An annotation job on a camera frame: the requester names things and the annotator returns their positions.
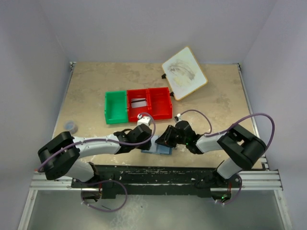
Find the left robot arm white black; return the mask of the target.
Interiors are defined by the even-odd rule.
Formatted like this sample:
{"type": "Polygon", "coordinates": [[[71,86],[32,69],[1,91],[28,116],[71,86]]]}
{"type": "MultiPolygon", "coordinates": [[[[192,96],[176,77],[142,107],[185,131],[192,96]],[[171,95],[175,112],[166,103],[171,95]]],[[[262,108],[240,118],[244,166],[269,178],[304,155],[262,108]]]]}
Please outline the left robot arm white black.
{"type": "Polygon", "coordinates": [[[76,178],[88,188],[97,186],[99,177],[94,164],[78,162],[78,159],[101,155],[129,153],[133,149],[149,149],[151,139],[155,135],[153,129],[146,124],[137,125],[134,129],[114,132],[100,138],[73,137],[64,131],[49,141],[38,151],[41,165],[37,171],[44,173],[48,180],[62,176],[76,178]]]}

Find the blue card holder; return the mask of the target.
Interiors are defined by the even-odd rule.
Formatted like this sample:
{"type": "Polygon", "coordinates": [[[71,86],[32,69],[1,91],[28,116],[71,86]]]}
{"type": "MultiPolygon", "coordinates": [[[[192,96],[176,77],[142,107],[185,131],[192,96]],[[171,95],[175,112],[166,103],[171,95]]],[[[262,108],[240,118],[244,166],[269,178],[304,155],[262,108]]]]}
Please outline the blue card holder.
{"type": "Polygon", "coordinates": [[[159,138],[159,136],[155,135],[151,139],[151,147],[149,150],[141,150],[142,153],[150,153],[150,154],[157,154],[157,155],[171,155],[172,148],[159,145],[155,141],[159,138]]]}

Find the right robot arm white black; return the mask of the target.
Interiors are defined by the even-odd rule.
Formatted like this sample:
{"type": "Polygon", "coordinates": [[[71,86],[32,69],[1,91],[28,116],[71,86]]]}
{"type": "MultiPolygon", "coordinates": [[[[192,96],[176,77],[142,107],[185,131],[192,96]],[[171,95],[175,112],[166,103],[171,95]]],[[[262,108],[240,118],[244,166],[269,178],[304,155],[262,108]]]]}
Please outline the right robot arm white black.
{"type": "Polygon", "coordinates": [[[156,144],[168,148],[184,145],[191,153],[201,155],[207,152],[223,150],[228,159],[220,163],[209,178],[203,180],[217,187],[225,187],[230,178],[242,170],[250,170],[267,150],[267,145],[259,137],[237,124],[212,137],[197,134],[188,121],[178,121],[169,125],[157,138],[156,144]]]}

